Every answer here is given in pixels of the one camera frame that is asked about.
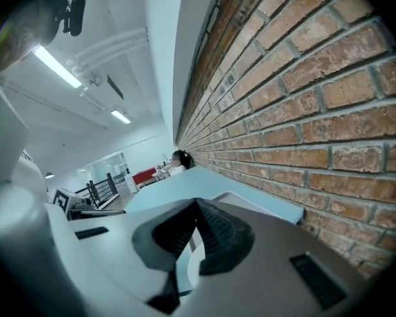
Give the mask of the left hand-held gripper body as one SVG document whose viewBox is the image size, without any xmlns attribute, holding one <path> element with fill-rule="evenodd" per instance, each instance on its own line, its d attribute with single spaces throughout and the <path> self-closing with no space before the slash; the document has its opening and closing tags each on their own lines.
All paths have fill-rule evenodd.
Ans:
<svg viewBox="0 0 396 317">
<path fill-rule="evenodd" d="M 62 208 L 66 215 L 72 210 L 93 210 L 93 206 L 89 198 L 79 196 L 78 194 L 58 187 L 55 190 L 52 203 Z"/>
</svg>

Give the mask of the glass partition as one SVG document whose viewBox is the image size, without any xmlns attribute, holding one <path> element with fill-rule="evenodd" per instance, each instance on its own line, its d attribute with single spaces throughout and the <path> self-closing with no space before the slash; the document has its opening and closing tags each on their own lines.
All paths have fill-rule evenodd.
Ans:
<svg viewBox="0 0 396 317">
<path fill-rule="evenodd" d="M 92 181 L 98 183 L 107 179 L 110 174 L 115 183 L 122 181 L 130 173 L 123 153 L 118 153 L 110 157 L 104 157 L 88 166 Z"/>
</svg>

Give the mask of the person's white shirt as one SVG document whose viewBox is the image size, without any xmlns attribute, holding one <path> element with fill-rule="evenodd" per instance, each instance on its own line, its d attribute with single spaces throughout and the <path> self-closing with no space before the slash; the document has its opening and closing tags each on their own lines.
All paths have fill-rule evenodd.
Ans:
<svg viewBox="0 0 396 317">
<path fill-rule="evenodd" d="M 51 233 L 42 175 L 24 148 L 29 129 L 0 88 L 0 316 L 83 313 Z"/>
</svg>

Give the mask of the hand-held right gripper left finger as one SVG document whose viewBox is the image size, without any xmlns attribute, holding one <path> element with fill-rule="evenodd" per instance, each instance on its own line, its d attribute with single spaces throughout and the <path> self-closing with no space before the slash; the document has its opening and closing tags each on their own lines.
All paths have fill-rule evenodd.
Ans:
<svg viewBox="0 0 396 317">
<path fill-rule="evenodd" d="M 171 314 L 180 304 L 176 263 L 196 228 L 196 199 L 173 203 L 174 207 L 144 222 L 133 232 L 133 248 L 149 268 L 167 273 L 163 289 L 147 304 Z"/>
</svg>

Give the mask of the black railing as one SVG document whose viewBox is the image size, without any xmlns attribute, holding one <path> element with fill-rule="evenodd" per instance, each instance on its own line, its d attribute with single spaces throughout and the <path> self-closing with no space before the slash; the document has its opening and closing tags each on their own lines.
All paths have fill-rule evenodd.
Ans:
<svg viewBox="0 0 396 317">
<path fill-rule="evenodd" d="M 110 173 L 102 181 L 94 183 L 92 180 L 86 186 L 75 192 L 84 199 L 89 199 L 94 209 L 105 209 L 119 197 L 119 192 Z"/>
</svg>

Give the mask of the short ceiling tube light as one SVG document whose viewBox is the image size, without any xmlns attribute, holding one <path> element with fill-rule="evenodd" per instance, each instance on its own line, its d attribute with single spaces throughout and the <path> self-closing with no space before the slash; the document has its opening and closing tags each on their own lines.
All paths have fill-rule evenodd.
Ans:
<svg viewBox="0 0 396 317">
<path fill-rule="evenodd" d="M 112 110 L 110 112 L 112 116 L 122 121 L 124 124 L 130 124 L 131 120 L 124 114 L 122 114 L 119 110 Z"/>
</svg>

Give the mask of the long ceiling tube light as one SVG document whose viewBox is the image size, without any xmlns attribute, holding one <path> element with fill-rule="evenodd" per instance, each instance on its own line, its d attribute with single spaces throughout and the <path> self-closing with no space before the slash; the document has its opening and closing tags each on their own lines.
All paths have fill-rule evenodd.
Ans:
<svg viewBox="0 0 396 317">
<path fill-rule="evenodd" d="M 50 54 L 47 49 L 42 46 L 39 46 L 38 49 L 34 52 L 34 55 L 49 69 L 51 69 L 56 75 L 58 75 L 61 79 L 63 79 L 67 84 L 72 86 L 73 88 L 81 88 L 82 83 L 74 77 L 52 54 Z"/>
</svg>

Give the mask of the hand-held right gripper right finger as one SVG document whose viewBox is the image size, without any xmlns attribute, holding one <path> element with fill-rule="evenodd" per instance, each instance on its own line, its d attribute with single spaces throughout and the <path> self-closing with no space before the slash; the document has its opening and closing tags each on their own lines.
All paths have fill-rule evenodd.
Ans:
<svg viewBox="0 0 396 317">
<path fill-rule="evenodd" d="M 232 271 L 250 253 L 255 242 L 253 229 L 209 200 L 197 198 L 196 206 L 196 228 L 205 250 L 199 274 L 218 275 Z"/>
</svg>

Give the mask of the white bin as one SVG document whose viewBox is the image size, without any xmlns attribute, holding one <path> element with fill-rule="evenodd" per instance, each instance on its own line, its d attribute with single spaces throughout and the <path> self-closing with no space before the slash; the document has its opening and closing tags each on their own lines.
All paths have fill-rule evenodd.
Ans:
<svg viewBox="0 0 396 317">
<path fill-rule="evenodd" d="M 131 194 L 134 194 L 137 192 L 137 185 L 135 181 L 133 180 L 132 176 L 130 174 L 127 174 L 125 177 L 125 182 L 127 184 L 127 187 L 130 191 Z"/>
</svg>

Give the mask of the white ceiling pipe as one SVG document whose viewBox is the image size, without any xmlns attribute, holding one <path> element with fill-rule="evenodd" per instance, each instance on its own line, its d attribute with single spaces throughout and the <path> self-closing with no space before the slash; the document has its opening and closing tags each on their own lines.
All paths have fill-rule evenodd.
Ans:
<svg viewBox="0 0 396 317">
<path fill-rule="evenodd" d="M 99 70 L 103 64 L 145 46 L 148 42 L 146 27 L 110 36 L 75 54 L 77 65 L 73 67 L 72 72 L 76 78 L 87 82 L 90 72 Z"/>
</svg>

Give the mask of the red cabinet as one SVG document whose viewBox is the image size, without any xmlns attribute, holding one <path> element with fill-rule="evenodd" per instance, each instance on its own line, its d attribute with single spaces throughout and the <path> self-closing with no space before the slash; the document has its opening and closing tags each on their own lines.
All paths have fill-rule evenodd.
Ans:
<svg viewBox="0 0 396 317">
<path fill-rule="evenodd" d="M 156 182 L 156 177 L 154 176 L 155 173 L 156 173 L 155 167 L 140 171 L 135 175 L 133 175 L 133 181 L 136 186 L 142 188 L 146 185 Z"/>
</svg>

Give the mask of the black ceiling vent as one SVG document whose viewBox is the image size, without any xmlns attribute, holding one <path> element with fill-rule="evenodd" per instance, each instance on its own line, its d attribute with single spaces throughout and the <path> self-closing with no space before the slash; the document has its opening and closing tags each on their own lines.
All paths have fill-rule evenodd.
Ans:
<svg viewBox="0 0 396 317">
<path fill-rule="evenodd" d="M 123 100 L 124 99 L 124 95 L 122 93 L 122 91 L 120 90 L 120 88 L 114 83 L 113 79 L 107 75 L 107 83 L 109 84 L 109 86 L 115 91 L 115 93 Z"/>
</svg>

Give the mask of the white table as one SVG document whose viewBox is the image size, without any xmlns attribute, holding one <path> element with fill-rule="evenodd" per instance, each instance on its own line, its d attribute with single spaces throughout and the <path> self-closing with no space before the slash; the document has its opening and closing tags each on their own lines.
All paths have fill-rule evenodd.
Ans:
<svg viewBox="0 0 396 317">
<path fill-rule="evenodd" d="M 196 166 L 142 188 L 125 206 L 127 213 L 158 207 L 181 199 L 212 199 L 223 192 L 220 174 Z"/>
</svg>

